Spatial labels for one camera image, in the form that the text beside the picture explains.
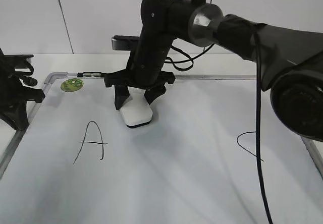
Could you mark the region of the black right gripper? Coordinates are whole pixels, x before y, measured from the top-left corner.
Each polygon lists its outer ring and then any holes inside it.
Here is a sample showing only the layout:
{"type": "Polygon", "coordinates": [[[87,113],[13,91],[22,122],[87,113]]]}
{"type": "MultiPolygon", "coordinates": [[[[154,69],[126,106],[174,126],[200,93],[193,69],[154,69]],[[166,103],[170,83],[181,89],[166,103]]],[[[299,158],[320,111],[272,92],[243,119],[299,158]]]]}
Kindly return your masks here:
{"type": "Polygon", "coordinates": [[[174,80],[173,74],[162,71],[173,41],[192,41],[191,0],[143,0],[140,16],[138,37],[113,37],[114,47],[125,43],[131,52],[125,69],[105,75],[106,87],[114,85],[116,110],[129,98],[128,86],[147,89],[144,97],[148,104],[164,95],[164,84],[174,80]]]}

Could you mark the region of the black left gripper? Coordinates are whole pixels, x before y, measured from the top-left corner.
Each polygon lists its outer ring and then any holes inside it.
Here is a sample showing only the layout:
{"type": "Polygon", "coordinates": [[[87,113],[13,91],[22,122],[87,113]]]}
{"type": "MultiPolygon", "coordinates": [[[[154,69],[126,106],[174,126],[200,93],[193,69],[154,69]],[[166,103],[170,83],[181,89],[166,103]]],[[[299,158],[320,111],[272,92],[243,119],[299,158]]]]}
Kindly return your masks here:
{"type": "Polygon", "coordinates": [[[16,131],[29,126],[27,102],[41,103],[45,94],[35,89],[38,81],[32,77],[32,54],[4,54],[1,52],[1,120],[16,131]]]}

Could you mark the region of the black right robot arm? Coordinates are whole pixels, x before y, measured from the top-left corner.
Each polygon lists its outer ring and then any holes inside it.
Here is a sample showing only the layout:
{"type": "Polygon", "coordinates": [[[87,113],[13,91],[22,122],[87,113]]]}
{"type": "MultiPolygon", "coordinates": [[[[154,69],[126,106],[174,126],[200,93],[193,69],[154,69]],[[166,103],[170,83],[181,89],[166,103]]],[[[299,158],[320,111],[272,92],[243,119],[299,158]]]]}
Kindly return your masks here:
{"type": "Polygon", "coordinates": [[[294,133],[322,140],[322,34],[256,23],[223,15],[206,0],[143,0],[143,27],[130,41],[125,69],[108,73],[106,87],[114,87],[116,109],[129,96],[128,88],[145,90],[152,103],[175,76],[162,70],[175,39],[199,47],[219,45],[259,65],[260,87],[270,91],[272,108],[294,133]]]}

